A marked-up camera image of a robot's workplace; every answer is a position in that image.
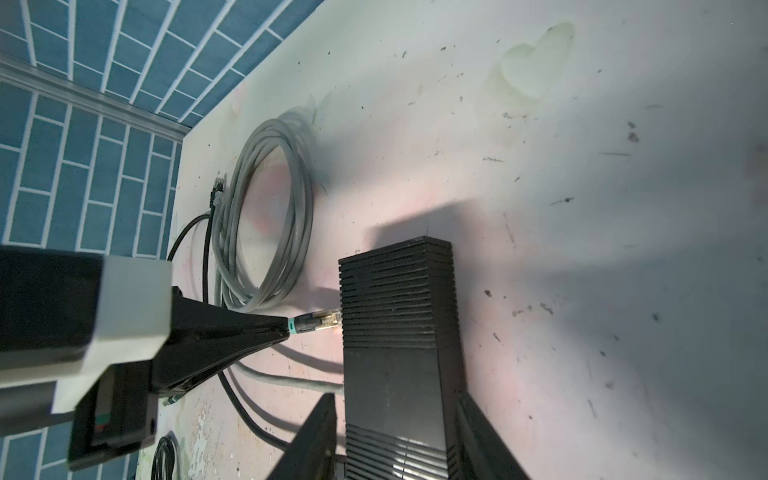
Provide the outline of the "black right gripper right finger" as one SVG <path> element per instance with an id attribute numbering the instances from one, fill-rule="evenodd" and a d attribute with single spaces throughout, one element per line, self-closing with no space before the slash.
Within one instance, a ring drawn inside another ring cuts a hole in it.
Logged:
<path id="1" fill-rule="evenodd" d="M 457 402 L 456 430 L 462 479 L 530 479 L 468 392 Z"/>

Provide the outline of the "black power adapter with cord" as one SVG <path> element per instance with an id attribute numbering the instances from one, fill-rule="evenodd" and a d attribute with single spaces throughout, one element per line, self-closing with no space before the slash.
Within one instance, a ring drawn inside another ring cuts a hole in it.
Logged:
<path id="1" fill-rule="evenodd" d="M 179 444 L 173 432 L 158 440 L 151 464 L 151 480 L 179 480 Z"/>

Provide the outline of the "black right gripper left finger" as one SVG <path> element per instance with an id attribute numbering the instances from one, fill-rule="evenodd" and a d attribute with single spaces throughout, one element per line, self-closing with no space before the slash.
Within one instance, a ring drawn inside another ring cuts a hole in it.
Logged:
<path id="1" fill-rule="evenodd" d="M 268 480 L 334 479 L 337 415 L 335 396 L 321 396 Z"/>

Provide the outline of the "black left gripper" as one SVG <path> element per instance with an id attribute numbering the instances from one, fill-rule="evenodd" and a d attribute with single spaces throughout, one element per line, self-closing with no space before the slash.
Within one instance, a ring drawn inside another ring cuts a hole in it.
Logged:
<path id="1" fill-rule="evenodd" d="M 158 395 L 184 395 L 246 356 L 288 339 L 288 319 L 226 310 L 173 288 L 170 335 L 152 360 L 109 367 L 78 403 L 68 466 L 79 471 L 150 446 Z"/>

